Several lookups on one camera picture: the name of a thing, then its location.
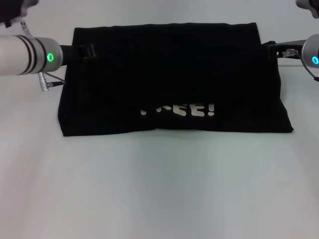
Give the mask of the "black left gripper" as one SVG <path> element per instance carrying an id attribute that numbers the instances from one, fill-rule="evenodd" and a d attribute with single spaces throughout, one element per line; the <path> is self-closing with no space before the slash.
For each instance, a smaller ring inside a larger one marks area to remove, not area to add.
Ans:
<path id="1" fill-rule="evenodd" d="M 96 57 L 93 44 L 81 46 L 61 45 L 60 48 L 62 50 L 61 66 L 78 63 L 81 61 L 81 59 L 92 59 Z"/>

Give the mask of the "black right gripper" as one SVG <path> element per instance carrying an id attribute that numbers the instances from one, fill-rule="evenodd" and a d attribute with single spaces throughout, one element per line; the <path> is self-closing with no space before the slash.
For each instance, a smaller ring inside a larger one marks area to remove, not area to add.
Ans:
<path id="1" fill-rule="evenodd" d="M 269 41 L 261 44 L 261 50 L 268 59 L 288 58 L 299 59 L 305 40 L 276 43 Z"/>

